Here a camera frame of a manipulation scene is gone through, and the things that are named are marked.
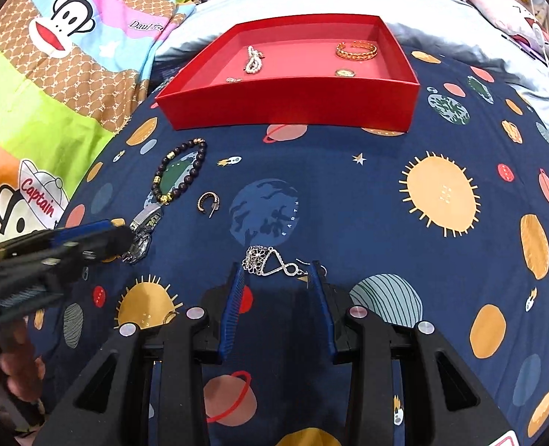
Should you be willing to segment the person's left hand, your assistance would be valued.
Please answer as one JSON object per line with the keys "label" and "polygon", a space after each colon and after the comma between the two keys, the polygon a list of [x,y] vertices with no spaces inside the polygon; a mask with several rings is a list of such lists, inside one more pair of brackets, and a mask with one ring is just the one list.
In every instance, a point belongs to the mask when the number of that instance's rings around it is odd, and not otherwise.
{"label": "person's left hand", "polygon": [[[10,394],[20,402],[30,406],[39,406],[43,392],[45,365],[41,358],[35,356],[35,348],[29,338],[28,326],[24,318],[0,330],[0,385],[5,385]],[[36,425],[21,427],[10,416],[7,407],[0,396],[0,420],[4,426],[21,433],[35,431],[42,420]]]}

